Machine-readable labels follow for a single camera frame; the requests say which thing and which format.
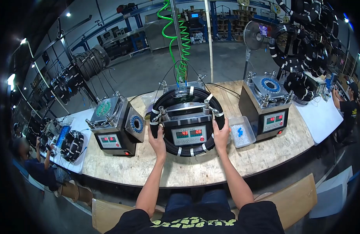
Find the human hand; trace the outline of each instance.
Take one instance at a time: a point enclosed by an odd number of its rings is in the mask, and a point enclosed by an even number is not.
[[[41,140],[39,137],[37,137],[36,148],[40,147],[40,143],[41,143]]]
[[[218,124],[216,123],[215,119],[213,119],[213,129],[215,148],[220,155],[222,152],[227,151],[227,142],[230,132],[228,119],[224,117],[224,126],[221,130],[219,130]]]
[[[166,152],[166,144],[164,143],[163,140],[163,128],[162,126],[158,126],[158,137],[154,138],[153,134],[152,134],[152,130],[150,128],[150,126],[148,127],[148,135],[149,135],[149,143],[150,145],[153,147],[154,152],[157,156],[157,160],[165,160],[166,156],[167,156],[167,152]]]

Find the cable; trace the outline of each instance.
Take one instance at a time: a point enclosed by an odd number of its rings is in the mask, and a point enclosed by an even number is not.
[[[219,88],[225,89],[225,90],[229,90],[229,91],[233,92],[234,94],[236,94],[237,96],[239,96],[239,97],[240,97],[240,94],[238,94],[238,93],[236,93],[235,91],[230,90],[230,89],[228,89],[228,88],[226,88],[226,87],[223,87],[223,86],[221,86],[221,85],[217,85],[217,84],[214,84],[214,83],[207,83],[207,84],[209,84],[209,85],[213,85],[213,86],[216,86],[216,87],[219,87]]]

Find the clear plastic box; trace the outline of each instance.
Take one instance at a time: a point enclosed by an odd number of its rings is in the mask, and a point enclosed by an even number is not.
[[[252,126],[246,116],[229,118],[228,120],[231,128],[230,134],[236,148],[248,146],[256,141]]]

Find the wall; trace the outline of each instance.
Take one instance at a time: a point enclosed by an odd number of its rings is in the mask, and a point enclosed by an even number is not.
[[[132,0],[132,1],[127,1],[127,0],[98,0],[98,5],[99,8],[101,10],[101,14],[103,19],[108,18],[109,16],[112,16],[116,13],[116,8],[121,5],[121,4],[128,4],[130,2],[134,2],[136,4],[138,3],[143,3],[143,2],[147,2],[147,0]],[[142,8],[144,6],[148,6],[150,4],[155,4],[161,2],[159,0],[154,0],[153,2],[149,2],[149,3],[144,3],[142,5],[139,5],[139,8]],[[238,3],[231,3],[231,2],[216,2],[216,7],[217,8],[217,13],[220,13],[222,11],[222,7],[219,7],[221,5],[227,6],[232,10],[238,9]],[[193,2],[193,3],[183,3],[183,4],[177,4],[176,7],[179,8],[180,12],[182,12],[182,10],[184,9],[189,9],[190,10],[190,6],[194,6],[194,9],[205,9],[205,4],[204,2]],[[257,14],[259,15],[261,13],[261,8],[260,7],[256,7],[257,8]],[[145,24],[145,16],[152,14],[152,13],[156,13],[158,12],[159,9],[154,9],[151,11],[147,11],[143,14],[140,14],[141,16],[141,20],[143,22],[143,24]],[[224,7],[224,12],[228,12],[228,8]],[[68,29],[70,29],[72,26],[74,26],[75,24],[78,24],[80,21],[86,19],[89,17],[89,15],[92,15],[92,19],[88,22],[86,22],[85,24],[79,26],[78,28],[76,28],[75,30],[73,30],[72,32],[70,32],[69,34],[67,34],[66,36],[66,41],[69,45],[70,48],[72,48],[75,44],[77,44],[78,42],[80,42],[80,39],[76,40],[80,35],[84,34],[87,30],[89,30],[90,28],[93,27],[92,30],[90,30],[89,32],[85,33],[85,35],[89,35],[89,33],[93,32],[94,30],[96,30],[98,28],[98,26],[96,26],[97,24],[95,23],[96,20],[101,20],[101,17],[99,15],[98,12],[98,8],[97,8],[97,4],[95,0],[76,0],[73,3],[70,4],[70,6],[68,6],[68,8],[62,12],[62,14],[60,15],[60,20],[61,20],[61,27],[63,30],[67,31]],[[117,14],[115,16],[112,16],[110,19],[108,19],[105,23],[117,18],[118,16],[121,16],[121,14]],[[129,18],[129,22],[131,24],[131,28],[132,30],[137,29],[137,24],[136,24],[136,20],[134,17],[130,17]],[[113,27],[118,26],[119,28],[124,28],[126,27],[126,23],[125,21],[121,21],[118,22],[116,24],[114,24],[113,26],[110,26],[109,28],[107,28],[107,30],[112,29]],[[51,40],[56,39],[56,35],[57,32],[59,31],[58,29],[58,22],[55,21],[54,24],[51,26],[51,28],[48,31],[48,35],[50,36]],[[46,35],[44,37],[44,39],[42,40],[40,46],[37,49],[37,53],[39,53],[40,51],[42,51],[48,44],[50,43],[49,37]],[[92,48],[94,45],[98,44],[98,40],[97,40],[97,36],[94,36],[93,38],[88,40],[88,44],[89,47]],[[59,60],[61,61],[61,63],[63,64],[63,66],[67,66],[67,64],[69,64],[69,60],[66,56],[66,54],[64,53],[64,49],[63,46],[61,44],[60,41],[56,42],[54,45],[54,50],[56,52],[56,54],[59,57]],[[83,47],[79,47],[77,48],[75,51],[72,52],[72,54],[76,54],[76,53],[82,53],[84,52],[84,48]],[[47,50],[47,53],[49,55],[49,58],[51,59],[49,63],[52,64],[52,61],[54,63],[56,63],[56,55],[54,54],[54,51],[52,48],[49,48]],[[40,69],[43,68],[44,61],[42,59],[42,57],[40,57],[37,60],[37,64],[39,66]],[[33,82],[33,79],[35,78],[37,72],[35,68],[31,68],[32,64],[29,67],[25,82],[24,82],[24,86],[27,87],[27,90],[25,90],[24,94],[26,96],[29,95],[29,93],[31,92],[31,88],[30,88],[30,83]],[[49,70],[49,74],[50,76],[53,78],[56,76],[56,74],[60,71],[60,67],[59,65],[55,65],[55,67],[51,68]]]

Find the cap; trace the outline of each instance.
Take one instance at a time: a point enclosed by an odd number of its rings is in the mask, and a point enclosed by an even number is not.
[[[14,123],[14,131],[19,127],[19,123]]]
[[[354,92],[353,98],[356,99],[358,97],[358,86],[355,82],[352,82],[349,84],[349,87]]]

